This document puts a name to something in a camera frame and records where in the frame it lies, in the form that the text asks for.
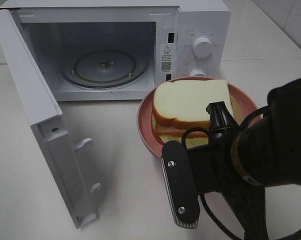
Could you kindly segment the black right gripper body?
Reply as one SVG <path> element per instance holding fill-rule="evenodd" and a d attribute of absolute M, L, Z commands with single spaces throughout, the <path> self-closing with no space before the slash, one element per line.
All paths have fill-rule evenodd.
<path fill-rule="evenodd" d="M 202 132 L 208 137 L 207 144 L 187 150 L 191 170 L 186 188 L 189 198 L 211 192 L 234 194 L 241 189 L 241 181 L 231 163 L 231 145 L 239 131 L 239 126 L 216 130 L 193 127 L 186 131 L 187 135 Z"/>

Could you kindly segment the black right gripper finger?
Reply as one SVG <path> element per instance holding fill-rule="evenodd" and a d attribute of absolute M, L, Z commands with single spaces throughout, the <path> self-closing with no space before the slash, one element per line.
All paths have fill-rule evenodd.
<path fill-rule="evenodd" d="M 161 166 L 175 224 L 196 228 L 200 206 L 187 149 L 178 141 L 168 141 L 162 147 Z"/>
<path fill-rule="evenodd" d="M 210 116 L 209 140 L 218 140 L 225 134 L 239 130 L 240 126 L 227 109 L 224 101 L 210 103 L 206 107 Z"/>

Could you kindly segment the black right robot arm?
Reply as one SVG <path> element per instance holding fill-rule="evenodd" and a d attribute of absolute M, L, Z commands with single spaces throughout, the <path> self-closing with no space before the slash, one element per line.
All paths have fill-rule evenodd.
<path fill-rule="evenodd" d="M 301 78 L 272 89 L 267 105 L 236 123 L 223 102 L 206 108 L 210 127 L 190 128 L 181 141 L 162 148 L 161 165 L 174 222 L 193 229 L 204 208 L 231 239 L 210 210 L 205 195 L 219 192 L 244 230 L 246 240 L 268 239 L 267 187 L 301 186 Z"/>

